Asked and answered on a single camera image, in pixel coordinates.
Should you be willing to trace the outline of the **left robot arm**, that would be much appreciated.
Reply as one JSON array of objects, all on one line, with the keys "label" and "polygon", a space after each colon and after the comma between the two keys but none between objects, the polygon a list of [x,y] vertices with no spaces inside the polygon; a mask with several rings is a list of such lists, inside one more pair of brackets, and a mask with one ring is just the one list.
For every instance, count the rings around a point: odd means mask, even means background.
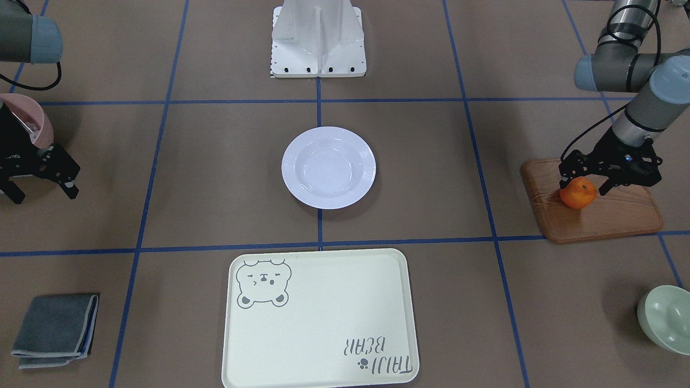
[{"label": "left robot arm", "polygon": [[616,1],[593,54],[576,65],[577,88],[596,92],[626,92],[634,97],[614,111],[611,126],[584,153],[567,145],[560,156],[560,189],[588,175],[605,177],[599,187],[604,196],[618,186],[652,187],[662,179],[663,160],[654,142],[689,103],[688,49],[641,53],[652,29],[661,37],[659,1]]}]

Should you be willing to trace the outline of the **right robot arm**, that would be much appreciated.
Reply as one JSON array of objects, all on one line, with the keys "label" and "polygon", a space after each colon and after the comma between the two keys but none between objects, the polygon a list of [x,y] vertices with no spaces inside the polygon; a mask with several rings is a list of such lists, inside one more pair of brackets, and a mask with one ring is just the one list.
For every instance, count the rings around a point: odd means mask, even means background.
[{"label": "right robot arm", "polygon": [[[55,81],[45,87],[29,86],[6,76],[2,80],[27,91],[50,90],[62,77],[63,38],[53,19],[33,14],[22,1],[2,1],[2,62],[54,64]],[[75,179],[80,165],[54,140],[54,131],[41,106],[29,96],[2,95],[2,195],[20,204],[25,193],[15,178],[33,176],[57,184],[69,199],[79,189]]]}]

